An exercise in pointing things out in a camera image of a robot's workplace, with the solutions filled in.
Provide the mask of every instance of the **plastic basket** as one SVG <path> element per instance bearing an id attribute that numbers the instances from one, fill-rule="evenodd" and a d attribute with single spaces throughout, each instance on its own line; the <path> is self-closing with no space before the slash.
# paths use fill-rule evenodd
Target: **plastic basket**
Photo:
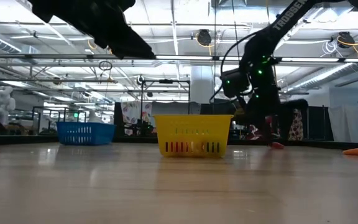
<path id="1" fill-rule="evenodd" d="M 110 144 L 116 126 L 102 123 L 58 122 L 59 142 L 64 145 L 97 146 Z"/>
<path id="2" fill-rule="evenodd" d="M 223 157 L 232 115 L 155 115 L 163 156 Z"/>

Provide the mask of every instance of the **white robot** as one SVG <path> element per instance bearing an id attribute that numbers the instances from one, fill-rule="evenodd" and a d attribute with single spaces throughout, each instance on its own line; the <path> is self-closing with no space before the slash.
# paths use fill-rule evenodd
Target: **white robot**
<path id="1" fill-rule="evenodd" d="M 11 98 L 13 88 L 10 86 L 0 86 L 0 122 L 2 125 L 8 124 L 9 112 L 16 108 L 15 99 Z"/>

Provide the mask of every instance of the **table surface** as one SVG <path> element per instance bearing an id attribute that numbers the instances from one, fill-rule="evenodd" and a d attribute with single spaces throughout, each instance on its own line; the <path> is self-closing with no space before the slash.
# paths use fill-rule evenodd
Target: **table surface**
<path id="1" fill-rule="evenodd" d="M 358 157 L 229 146 L 164 158 L 156 144 L 0 146 L 0 223 L 358 223 Z"/>

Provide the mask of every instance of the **blue basket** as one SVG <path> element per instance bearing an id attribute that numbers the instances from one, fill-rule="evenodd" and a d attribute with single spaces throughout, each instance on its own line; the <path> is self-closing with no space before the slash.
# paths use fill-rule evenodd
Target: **blue basket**
<path id="1" fill-rule="evenodd" d="M 58 122 L 59 142 L 64 145 L 97 146 L 110 144 L 116 126 L 102 123 Z"/>

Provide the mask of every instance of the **yellow basket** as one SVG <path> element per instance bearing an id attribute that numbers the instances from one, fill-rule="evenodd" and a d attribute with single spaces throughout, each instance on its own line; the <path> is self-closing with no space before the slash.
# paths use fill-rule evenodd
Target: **yellow basket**
<path id="1" fill-rule="evenodd" d="M 223 157 L 232 115 L 155 115 L 163 156 Z"/>

